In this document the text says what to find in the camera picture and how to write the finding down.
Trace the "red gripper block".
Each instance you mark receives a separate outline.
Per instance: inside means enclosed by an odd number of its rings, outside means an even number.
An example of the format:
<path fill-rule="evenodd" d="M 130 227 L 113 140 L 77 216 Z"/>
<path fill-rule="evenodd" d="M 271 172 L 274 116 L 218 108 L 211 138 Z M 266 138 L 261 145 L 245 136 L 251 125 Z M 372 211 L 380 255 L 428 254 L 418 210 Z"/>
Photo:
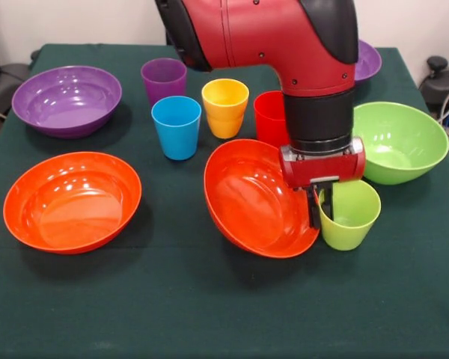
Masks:
<path fill-rule="evenodd" d="M 309 223 L 321 228 L 320 210 L 313 185 L 322 184 L 321 208 L 328 218 L 334 219 L 333 182 L 359 180 L 366 165 L 364 144 L 361 138 L 352 138 L 344 151 L 319 156 L 298 154 L 290 145 L 278 150 L 279 162 L 285 183 L 290 188 L 307 188 Z"/>

